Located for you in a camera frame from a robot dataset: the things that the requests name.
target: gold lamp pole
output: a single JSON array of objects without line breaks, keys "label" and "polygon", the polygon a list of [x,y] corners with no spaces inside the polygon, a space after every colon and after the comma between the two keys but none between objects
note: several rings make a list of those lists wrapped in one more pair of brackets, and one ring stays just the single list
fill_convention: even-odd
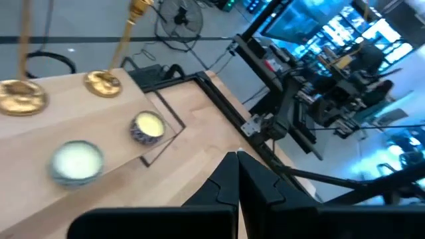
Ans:
[{"label": "gold lamp pole", "polygon": [[121,82],[111,73],[111,70],[116,67],[121,51],[129,42],[131,28],[135,25],[135,20],[142,16],[150,5],[153,5],[153,0],[131,1],[129,6],[129,18],[124,29],[124,34],[115,49],[108,70],[92,71],[87,73],[84,78],[84,85],[91,93],[106,98],[112,98],[120,94],[122,91]]},{"label": "gold lamp pole", "polygon": [[48,104],[48,96],[45,90],[40,85],[29,81],[25,74],[30,30],[30,9],[30,0],[23,0],[17,76],[20,80],[4,80],[0,82],[0,112],[9,116],[32,116],[42,112]]}]

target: desk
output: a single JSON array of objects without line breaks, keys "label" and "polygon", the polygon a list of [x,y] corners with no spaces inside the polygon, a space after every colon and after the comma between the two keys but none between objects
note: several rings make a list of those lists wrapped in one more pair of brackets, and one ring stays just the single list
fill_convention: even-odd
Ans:
[{"label": "desk", "polygon": [[[240,114],[248,119],[248,111],[220,79],[213,72],[207,72],[207,75]],[[91,208],[179,206],[204,183],[228,151],[243,148],[259,159],[195,82],[164,88],[160,93],[187,127],[156,162],[147,168],[138,158],[134,159],[91,185],[70,193],[66,198],[0,232],[0,238],[65,238],[72,220]],[[158,97],[153,93],[148,93],[147,97],[171,127],[179,131],[179,124]],[[161,147],[149,152],[146,158],[155,156]],[[285,165],[294,166],[278,146],[276,155]],[[300,182],[314,195],[315,189],[308,180],[300,179]],[[241,213],[239,223],[239,238],[246,238]]]},{"label": "desk", "polygon": [[[141,110],[158,111],[123,69],[113,69],[125,88],[115,98],[101,98],[84,86],[84,73],[40,78],[49,105],[30,117],[0,115],[0,232],[65,199],[72,191],[49,176],[55,150],[72,140],[97,145],[104,156],[103,175],[146,154],[156,145],[130,137],[129,123]],[[174,137],[167,123],[160,145]]]}]

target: black metal frame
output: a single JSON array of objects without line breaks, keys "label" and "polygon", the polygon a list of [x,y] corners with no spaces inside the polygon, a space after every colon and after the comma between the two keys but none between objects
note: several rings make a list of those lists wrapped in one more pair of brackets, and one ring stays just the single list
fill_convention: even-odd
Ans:
[{"label": "black metal frame", "polygon": [[[130,63],[134,68],[138,68],[137,65],[130,59],[124,59],[122,66],[125,63]],[[175,119],[185,127],[185,124],[173,108],[167,103],[165,98],[159,93],[160,89],[175,86],[185,82],[196,82],[199,88],[211,99],[215,106],[222,112],[226,119],[238,130],[239,134],[250,144],[250,146],[259,154],[261,159],[269,166],[273,172],[277,173],[283,180],[311,196],[307,190],[301,185],[296,177],[303,177],[323,183],[329,183],[340,187],[347,187],[354,189],[350,193],[341,195],[335,199],[332,199],[326,204],[357,204],[363,202],[369,198],[381,195],[383,193],[396,191],[400,187],[411,184],[425,176],[425,162],[419,163],[414,167],[407,168],[398,172],[395,172],[389,176],[381,177],[373,181],[353,181],[348,179],[339,179],[336,177],[330,177],[327,175],[320,175],[317,173],[311,173],[298,169],[292,169],[291,167],[285,166],[275,153],[266,145],[265,142],[254,141],[252,138],[245,135],[241,130],[243,124],[246,123],[245,119],[239,114],[239,112],[233,107],[233,105],[227,100],[227,98],[221,93],[221,91],[211,82],[211,79],[204,73],[198,72],[196,74],[174,78],[170,80],[163,80],[155,84],[146,84],[141,86],[141,89],[145,93],[154,92],[156,96],[163,102],[167,109],[173,114]],[[177,135],[165,146],[165,148],[155,157],[155,160],[166,150],[173,140],[184,130],[184,128],[177,133]],[[148,166],[152,163],[147,164],[142,159],[142,162]]]},{"label": "black metal frame", "polygon": [[[274,9],[279,6],[282,0],[272,0],[269,5],[260,13],[260,15],[254,20],[254,22],[248,27],[248,29],[242,33],[240,36],[235,37],[236,42],[248,42],[253,34],[262,26],[262,24],[267,20],[269,15],[274,12]],[[274,76],[272,76],[267,70],[264,70],[264,67],[255,59],[255,57],[250,56],[247,50],[244,50],[239,46],[236,48],[236,52],[246,61],[246,63],[257,73],[258,77],[269,87],[271,92],[281,92],[282,90],[275,84],[273,81]],[[224,115],[228,114],[227,109],[222,109],[220,105],[216,104],[217,107],[222,110]],[[242,122],[235,124],[234,126],[239,129],[242,125]],[[425,162],[419,163],[411,168],[403,169],[397,171],[389,176],[380,177],[373,181],[353,181],[347,179],[339,179],[336,177],[330,177],[327,175],[320,175],[317,173],[311,173],[307,171],[301,171],[297,169],[292,169],[283,165],[282,162],[275,164],[274,160],[263,157],[264,154],[260,154],[262,159],[269,165],[270,163],[274,167],[270,167],[275,173],[279,175],[285,175],[285,177],[293,178],[294,176],[303,177],[306,179],[311,179],[314,181],[319,181],[322,183],[328,183],[332,185],[337,185],[340,187],[347,187],[349,189],[354,189],[353,191],[341,195],[335,199],[332,199],[326,204],[357,204],[363,202],[364,200],[370,199],[372,197],[382,195],[383,193],[397,191],[399,188],[404,186],[410,186],[417,180],[420,180],[425,177]]]},{"label": "black metal frame", "polygon": [[[129,63],[135,70],[139,70],[140,68],[137,66],[137,64],[131,59],[130,57],[126,56],[121,62],[120,68],[124,68],[126,63]],[[174,140],[180,135],[183,130],[186,128],[186,124],[183,122],[183,120],[177,115],[177,113],[173,110],[173,108],[168,104],[167,100],[158,92],[158,89],[153,86],[152,83],[148,84],[148,88],[144,90],[145,93],[153,92],[161,101],[161,103],[167,108],[167,110],[171,113],[171,115],[174,117],[174,119],[179,123],[181,126],[180,131],[178,131],[171,139],[169,139],[166,146],[153,158],[153,160],[149,163],[147,159],[142,155],[140,156],[141,162],[146,166],[150,167],[161,154],[174,142]]]}]

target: white floor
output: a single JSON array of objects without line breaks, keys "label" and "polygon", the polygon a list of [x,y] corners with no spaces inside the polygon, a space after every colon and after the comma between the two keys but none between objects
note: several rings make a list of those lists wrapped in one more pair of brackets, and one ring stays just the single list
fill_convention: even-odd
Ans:
[{"label": "white floor", "polygon": [[[128,3],[129,0],[56,0],[50,36],[120,37],[128,17]],[[18,0],[0,1],[1,36],[19,35],[20,5],[21,1]],[[43,35],[47,7],[48,0],[33,0],[31,11],[33,36]],[[250,14],[243,11],[241,5],[236,7],[241,9],[248,20],[252,19]],[[243,32],[249,25],[249,22],[236,9],[230,13],[215,8],[205,8],[202,11],[204,18],[202,37],[232,37],[236,33]],[[155,17],[156,13],[150,10],[139,19],[133,29],[133,37],[152,37]],[[199,41],[193,51],[209,67],[229,44],[229,40]],[[143,42],[131,43],[128,49],[129,55],[139,52],[143,45]],[[32,44],[31,50],[36,50],[38,47],[39,45]],[[46,49],[69,57],[76,63],[78,72],[87,72],[107,68],[115,47],[116,43],[80,43],[48,44]],[[192,52],[177,52],[160,42],[147,45],[147,50],[156,57],[156,61],[149,60],[141,54],[134,58],[139,66],[177,63],[187,74],[204,70],[203,65]],[[17,53],[17,44],[0,44],[0,79],[11,79],[16,76]],[[212,70],[217,71],[228,58],[230,58],[229,54]],[[30,60],[28,69],[37,76],[68,74],[68,69],[61,63],[43,58]],[[241,102],[264,85],[238,56],[233,57],[219,76]],[[254,102],[255,100],[248,102],[247,108],[252,107]],[[356,137],[341,140],[333,136],[331,131],[320,131],[317,132],[317,140],[317,148],[323,154],[324,161],[317,160],[312,154],[306,155],[290,136],[278,143],[301,169],[336,177],[360,179],[357,168],[361,164],[361,154]],[[383,145],[382,140],[372,138],[362,142],[362,146],[366,148],[362,150],[362,156],[366,157],[375,153],[376,148],[381,145]],[[315,185],[317,193],[323,200],[332,199],[348,191],[323,183],[315,183]]]}]

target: electric fan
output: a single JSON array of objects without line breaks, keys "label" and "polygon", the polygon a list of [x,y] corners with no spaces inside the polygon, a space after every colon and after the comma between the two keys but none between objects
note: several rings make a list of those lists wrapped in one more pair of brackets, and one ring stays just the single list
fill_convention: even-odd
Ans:
[{"label": "electric fan", "polygon": [[[174,41],[186,44],[192,41],[196,42],[200,37],[199,33],[203,27],[203,16],[201,8],[195,0],[164,0],[159,3],[158,15],[157,22],[161,22],[165,33],[172,37]],[[155,35],[169,48],[185,52],[190,50],[171,46],[164,40],[164,37],[157,34],[157,29],[155,29]]]}]

